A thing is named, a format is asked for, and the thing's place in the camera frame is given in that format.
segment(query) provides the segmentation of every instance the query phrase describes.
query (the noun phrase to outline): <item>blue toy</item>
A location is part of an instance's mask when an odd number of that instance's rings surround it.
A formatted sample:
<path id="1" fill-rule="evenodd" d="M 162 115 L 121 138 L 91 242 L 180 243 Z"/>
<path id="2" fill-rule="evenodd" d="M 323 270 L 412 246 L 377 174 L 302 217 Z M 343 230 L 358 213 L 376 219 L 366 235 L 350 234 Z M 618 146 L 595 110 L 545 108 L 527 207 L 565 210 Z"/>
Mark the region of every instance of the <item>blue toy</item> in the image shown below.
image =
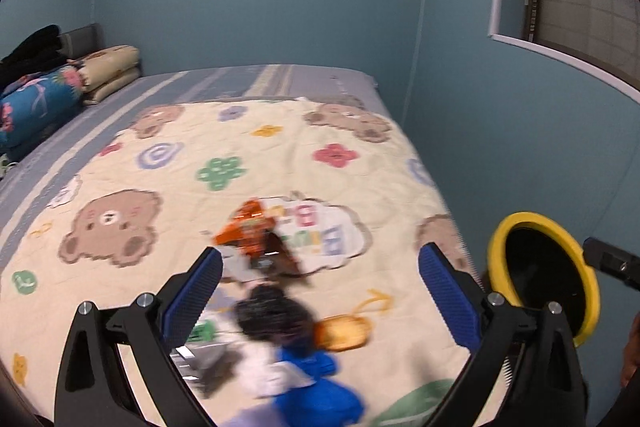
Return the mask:
<path id="1" fill-rule="evenodd" d="M 358 396 L 332 380 L 337 365 L 316 349 L 314 321 L 299 302 L 273 285 L 255 287 L 248 299 L 236 304 L 238 324 L 256 341 L 281 346 L 280 360 L 302 370 L 313 381 L 277 396 L 274 404 L 289 427 L 344 427 L 358 423 L 363 412 Z"/>

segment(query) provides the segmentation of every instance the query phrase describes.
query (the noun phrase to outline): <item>gray headboard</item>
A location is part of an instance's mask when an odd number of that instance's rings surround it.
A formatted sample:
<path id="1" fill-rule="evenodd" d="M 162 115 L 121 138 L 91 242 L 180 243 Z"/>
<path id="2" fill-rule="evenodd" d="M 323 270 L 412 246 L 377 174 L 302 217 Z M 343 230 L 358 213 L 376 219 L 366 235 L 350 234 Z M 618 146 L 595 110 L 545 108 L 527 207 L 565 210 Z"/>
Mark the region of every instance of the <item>gray headboard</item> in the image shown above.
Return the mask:
<path id="1" fill-rule="evenodd" d="M 69 58 L 81 58 L 103 48 L 102 29 L 98 23 L 60 34 L 60 53 Z"/>

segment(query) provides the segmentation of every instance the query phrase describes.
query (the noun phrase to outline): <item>pink flower print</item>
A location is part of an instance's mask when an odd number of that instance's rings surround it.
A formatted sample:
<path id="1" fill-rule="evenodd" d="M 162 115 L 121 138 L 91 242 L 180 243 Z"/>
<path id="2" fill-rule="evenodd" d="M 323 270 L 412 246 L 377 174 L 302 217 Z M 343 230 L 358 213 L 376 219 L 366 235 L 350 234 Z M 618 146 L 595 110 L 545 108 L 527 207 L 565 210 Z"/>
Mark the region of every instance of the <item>pink flower print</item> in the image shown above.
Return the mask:
<path id="1" fill-rule="evenodd" d="M 346 167 L 351 160 L 359 156 L 355 151 L 346 149 L 339 143 L 330 143 L 324 149 L 319 149 L 314 152 L 314 160 L 326 163 L 332 167 L 337 167 L 338 169 Z"/>
<path id="2" fill-rule="evenodd" d="M 64 68 L 62 76 L 65 78 L 66 85 L 71 86 L 74 92 L 82 91 L 82 78 L 76 68 Z"/>
<path id="3" fill-rule="evenodd" d="M 11 113 L 14 111 L 14 108 L 11 107 L 9 102 L 4 102 L 2 104 L 2 125 L 0 125 L 0 130 L 4 132 L 11 132 L 14 130 L 14 119 L 11 118 Z"/>
<path id="4" fill-rule="evenodd" d="M 116 152 L 116 151 L 119 151 L 120 149 L 122 149 L 122 143 L 120 142 L 110 143 L 107 147 L 105 147 L 98 153 L 98 156 L 100 157 L 107 156 L 110 152 Z"/>

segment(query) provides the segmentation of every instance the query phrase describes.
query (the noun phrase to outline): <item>screw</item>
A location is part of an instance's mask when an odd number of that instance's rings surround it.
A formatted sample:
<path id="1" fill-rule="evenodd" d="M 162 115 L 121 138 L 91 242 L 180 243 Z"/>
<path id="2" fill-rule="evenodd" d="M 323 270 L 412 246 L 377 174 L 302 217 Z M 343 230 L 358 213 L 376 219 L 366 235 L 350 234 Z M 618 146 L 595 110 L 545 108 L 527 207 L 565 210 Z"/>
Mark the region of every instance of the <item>screw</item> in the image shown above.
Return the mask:
<path id="1" fill-rule="evenodd" d="M 91 302 L 89 301 L 84 301 L 82 303 L 80 303 L 80 305 L 78 306 L 78 313 L 81 315 L 86 315 L 87 313 L 89 313 L 91 311 L 91 309 L 94 307 L 94 305 L 91 304 Z"/>
<path id="2" fill-rule="evenodd" d="M 141 308 L 146 308 L 147 306 L 151 306 L 151 303 L 154 301 L 154 296 L 151 293 L 143 293 L 138 295 L 136 299 L 136 304 Z"/>
<path id="3" fill-rule="evenodd" d="M 562 313 L 562 306 L 560 305 L 560 303 L 557 303 L 556 301 L 549 302 L 547 307 L 549 308 L 549 311 L 554 315 L 559 315 Z"/>
<path id="4" fill-rule="evenodd" d="M 498 292 L 489 293 L 486 298 L 491 306 L 502 306 L 504 304 L 504 297 Z"/>

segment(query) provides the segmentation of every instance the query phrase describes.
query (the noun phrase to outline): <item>teddy bear print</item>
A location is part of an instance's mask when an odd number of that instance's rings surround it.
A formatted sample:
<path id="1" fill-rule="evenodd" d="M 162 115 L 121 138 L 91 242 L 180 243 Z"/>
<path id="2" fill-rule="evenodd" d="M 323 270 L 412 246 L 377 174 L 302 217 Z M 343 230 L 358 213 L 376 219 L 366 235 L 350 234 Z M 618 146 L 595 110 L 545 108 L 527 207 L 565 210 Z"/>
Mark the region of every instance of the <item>teddy bear print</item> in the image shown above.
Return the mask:
<path id="1" fill-rule="evenodd" d="M 371 143 L 387 141 L 391 130 L 391 126 L 379 116 L 337 103 L 322 104 L 317 111 L 308 112 L 304 118 L 309 125 L 329 125 L 353 131 L 356 138 Z"/>
<path id="2" fill-rule="evenodd" d="M 428 217 L 418 225 L 415 237 L 416 250 L 420 250 L 427 243 L 438 245 L 438 248 L 440 248 L 453 268 L 471 273 L 471 266 L 466 259 L 451 216 L 436 214 L 436 216 Z"/>
<path id="3" fill-rule="evenodd" d="M 152 224 L 160 206 L 158 193 L 132 189 L 89 201 L 76 215 L 58 256 L 69 264 L 81 257 L 111 259 L 121 267 L 137 264 L 156 242 Z"/>
<path id="4" fill-rule="evenodd" d="M 130 129 L 136 132 L 136 138 L 151 138 L 160 132 L 164 124 L 177 120 L 184 113 L 181 105 L 155 105 L 147 107 L 136 117 Z"/>

